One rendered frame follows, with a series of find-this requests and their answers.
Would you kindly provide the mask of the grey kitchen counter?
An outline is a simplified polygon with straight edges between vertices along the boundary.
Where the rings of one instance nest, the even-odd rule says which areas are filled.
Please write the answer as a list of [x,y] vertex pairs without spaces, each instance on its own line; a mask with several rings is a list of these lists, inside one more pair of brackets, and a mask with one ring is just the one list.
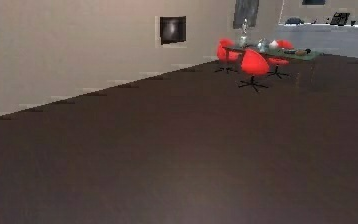
[[275,37],[289,40],[297,48],[358,58],[358,25],[279,25]]

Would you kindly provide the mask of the red swivel chair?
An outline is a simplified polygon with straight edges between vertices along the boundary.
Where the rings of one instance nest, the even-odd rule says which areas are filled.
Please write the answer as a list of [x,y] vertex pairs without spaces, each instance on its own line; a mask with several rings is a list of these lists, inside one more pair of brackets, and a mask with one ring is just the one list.
[[219,40],[219,44],[217,47],[217,58],[218,58],[218,64],[219,67],[217,69],[217,72],[220,71],[226,71],[229,73],[230,71],[236,72],[236,69],[233,67],[230,67],[229,64],[235,64],[240,54],[236,52],[228,52],[227,47],[231,47],[234,45],[234,42],[229,38],[221,38]]
[[251,86],[256,92],[259,92],[259,88],[265,88],[265,85],[259,84],[255,78],[257,76],[266,75],[269,70],[269,64],[266,59],[253,49],[247,48],[241,62],[241,70],[248,74],[250,78],[248,80],[240,80],[238,87]]
[[[279,50],[280,52],[283,52],[284,50],[291,50],[294,48],[293,44],[288,40],[278,39],[276,41],[279,44],[279,47],[276,49]],[[282,58],[282,57],[272,56],[272,57],[269,57],[267,59],[267,61],[269,64],[274,66],[274,70],[268,72],[269,76],[275,75],[278,78],[282,78],[283,76],[286,76],[286,73],[282,73],[279,71],[279,67],[282,65],[287,65],[289,63],[289,61],[287,59]]]

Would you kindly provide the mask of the tall clear glass bottle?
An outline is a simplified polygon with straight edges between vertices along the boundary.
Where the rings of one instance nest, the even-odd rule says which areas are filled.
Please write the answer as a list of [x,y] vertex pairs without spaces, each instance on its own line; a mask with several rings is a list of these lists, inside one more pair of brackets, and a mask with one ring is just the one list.
[[247,44],[247,18],[244,19],[243,23],[242,23],[242,33],[240,35],[240,39],[239,39],[239,46],[240,47],[245,47]]

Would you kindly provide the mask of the grey metal kettle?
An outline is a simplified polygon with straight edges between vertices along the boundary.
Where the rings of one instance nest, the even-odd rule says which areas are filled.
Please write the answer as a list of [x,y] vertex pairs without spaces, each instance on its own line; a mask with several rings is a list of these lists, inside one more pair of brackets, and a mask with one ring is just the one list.
[[266,52],[269,49],[269,41],[265,38],[260,39],[257,44],[257,49],[260,52]]

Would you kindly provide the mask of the dark green dining table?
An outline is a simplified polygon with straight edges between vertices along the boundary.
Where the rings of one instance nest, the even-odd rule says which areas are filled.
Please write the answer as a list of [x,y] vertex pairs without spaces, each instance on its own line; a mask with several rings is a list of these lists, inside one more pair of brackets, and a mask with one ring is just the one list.
[[[227,47],[227,51],[228,52],[236,52],[236,53],[241,53],[242,54],[242,58],[244,56],[244,53],[245,53],[245,50],[249,48],[249,47],[246,47],[246,48],[239,48],[239,47],[236,47],[236,46],[231,46],[231,47]],[[321,56],[321,53],[320,52],[317,52],[317,51],[312,51],[310,49],[307,49],[305,50],[307,52],[306,55],[303,55],[303,56],[298,56],[298,55],[295,55],[295,54],[285,54],[284,51],[283,52],[280,52],[279,50],[277,49],[268,49],[266,52],[260,52],[258,49],[255,49],[255,48],[249,48],[249,49],[253,49],[255,50],[256,52],[258,52],[259,54],[261,54],[267,61],[267,59],[269,57],[272,57],[272,56],[276,56],[276,57],[282,57],[282,58],[285,58],[287,59],[289,62],[291,60],[298,60],[298,61],[311,61],[311,60],[314,60],[315,58],[317,58],[318,56]],[[274,70],[274,66],[269,64],[269,67],[270,67],[270,70],[269,71],[273,71]]]

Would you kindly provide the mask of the black toaster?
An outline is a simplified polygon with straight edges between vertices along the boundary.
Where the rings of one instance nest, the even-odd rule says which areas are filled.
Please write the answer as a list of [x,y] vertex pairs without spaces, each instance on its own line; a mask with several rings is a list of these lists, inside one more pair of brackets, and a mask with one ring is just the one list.
[[330,24],[344,26],[347,24],[349,16],[350,14],[347,12],[336,12],[332,17]]

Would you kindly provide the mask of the dark grey wall hanging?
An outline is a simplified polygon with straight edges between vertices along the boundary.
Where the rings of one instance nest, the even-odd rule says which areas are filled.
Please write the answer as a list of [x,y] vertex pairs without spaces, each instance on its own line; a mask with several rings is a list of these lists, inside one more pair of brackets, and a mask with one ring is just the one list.
[[255,27],[258,11],[259,0],[236,0],[233,28],[241,28],[244,21],[247,21],[248,27]]

